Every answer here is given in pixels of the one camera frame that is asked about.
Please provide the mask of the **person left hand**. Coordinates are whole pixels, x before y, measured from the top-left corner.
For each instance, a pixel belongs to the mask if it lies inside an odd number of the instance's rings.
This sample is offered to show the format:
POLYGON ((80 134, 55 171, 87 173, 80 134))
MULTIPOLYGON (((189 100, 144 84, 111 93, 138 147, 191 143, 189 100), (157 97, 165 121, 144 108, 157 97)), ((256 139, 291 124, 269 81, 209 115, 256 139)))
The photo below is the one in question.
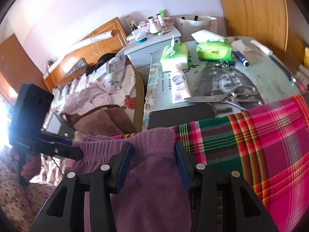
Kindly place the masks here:
MULTIPOLYGON (((20 156, 18 150, 14 147, 10 149, 10 155, 15 160, 19 161, 20 156)), ((41 172, 41 156, 33 156, 30 161, 28 161, 21 170, 20 175, 26 180, 31 180, 36 175, 39 175, 41 172)))

